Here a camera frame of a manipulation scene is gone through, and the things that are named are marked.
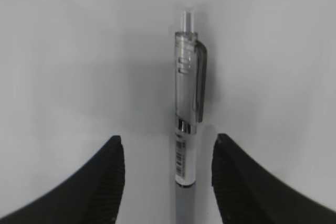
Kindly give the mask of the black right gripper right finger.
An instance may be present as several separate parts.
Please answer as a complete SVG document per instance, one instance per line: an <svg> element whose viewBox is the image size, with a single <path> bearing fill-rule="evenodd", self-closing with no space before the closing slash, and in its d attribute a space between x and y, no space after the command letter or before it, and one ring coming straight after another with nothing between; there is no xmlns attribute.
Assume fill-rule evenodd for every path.
<svg viewBox="0 0 336 224"><path fill-rule="evenodd" d="M283 183L225 133L214 144L212 186L223 223L335 223L335 211Z"/></svg>

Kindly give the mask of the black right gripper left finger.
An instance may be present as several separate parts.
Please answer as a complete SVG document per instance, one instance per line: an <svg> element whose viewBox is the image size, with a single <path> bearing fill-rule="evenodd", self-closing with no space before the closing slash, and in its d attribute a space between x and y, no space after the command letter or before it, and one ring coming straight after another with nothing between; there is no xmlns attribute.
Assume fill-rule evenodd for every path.
<svg viewBox="0 0 336 224"><path fill-rule="evenodd" d="M1 223L116 223L124 186L124 149L115 135L63 183Z"/></svg>

